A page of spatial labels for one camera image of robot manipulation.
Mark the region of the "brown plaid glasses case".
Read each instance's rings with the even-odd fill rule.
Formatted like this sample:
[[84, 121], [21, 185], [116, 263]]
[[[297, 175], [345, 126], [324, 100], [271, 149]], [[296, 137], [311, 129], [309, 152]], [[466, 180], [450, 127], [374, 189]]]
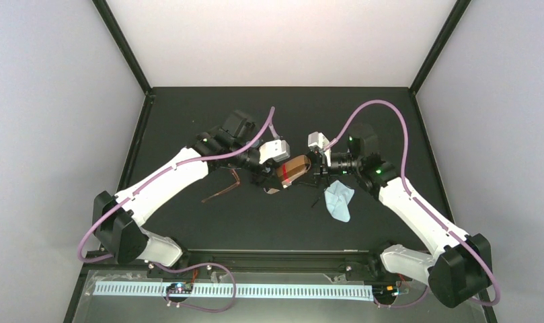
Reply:
[[266, 194], [275, 194], [292, 186], [296, 180], [311, 168], [311, 160], [306, 155], [296, 156], [271, 171], [269, 179], [263, 183]]

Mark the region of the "light blue cleaning cloth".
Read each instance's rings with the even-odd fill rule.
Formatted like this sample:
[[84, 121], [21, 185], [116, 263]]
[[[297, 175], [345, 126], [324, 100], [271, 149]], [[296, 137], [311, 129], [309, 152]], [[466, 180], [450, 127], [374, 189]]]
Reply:
[[339, 180], [331, 183], [324, 191], [325, 205], [329, 214], [338, 221], [350, 221], [348, 205], [354, 196], [355, 190]]

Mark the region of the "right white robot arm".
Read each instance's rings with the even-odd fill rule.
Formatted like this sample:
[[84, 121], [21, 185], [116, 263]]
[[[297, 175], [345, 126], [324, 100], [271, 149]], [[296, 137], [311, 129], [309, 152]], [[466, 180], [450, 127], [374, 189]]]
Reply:
[[333, 207], [332, 214], [349, 214], [348, 193], [338, 193], [342, 183], [336, 178], [354, 176], [362, 189], [393, 211], [426, 247], [425, 252], [401, 244], [384, 248], [369, 264], [371, 276], [380, 282], [395, 274], [411, 278], [448, 308], [472, 300], [488, 287], [498, 291], [489, 241], [481, 234], [469, 235], [426, 201], [403, 168], [381, 157], [378, 137], [370, 125], [352, 124], [345, 130], [348, 148], [343, 153], [332, 152], [338, 140], [329, 140], [323, 133], [311, 133], [307, 140], [314, 177], [330, 180], [325, 198]]

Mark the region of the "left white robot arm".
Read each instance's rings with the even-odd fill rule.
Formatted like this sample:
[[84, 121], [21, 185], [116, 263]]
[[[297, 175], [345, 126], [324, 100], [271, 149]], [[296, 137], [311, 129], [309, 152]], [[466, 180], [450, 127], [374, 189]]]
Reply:
[[189, 185], [224, 167], [249, 170], [256, 178], [275, 172], [273, 166], [290, 156], [269, 114], [262, 127], [235, 111], [221, 126], [199, 133], [165, 165], [136, 184], [94, 199], [93, 234], [118, 264], [135, 260], [173, 266], [184, 254], [177, 240], [143, 226], [167, 201]]

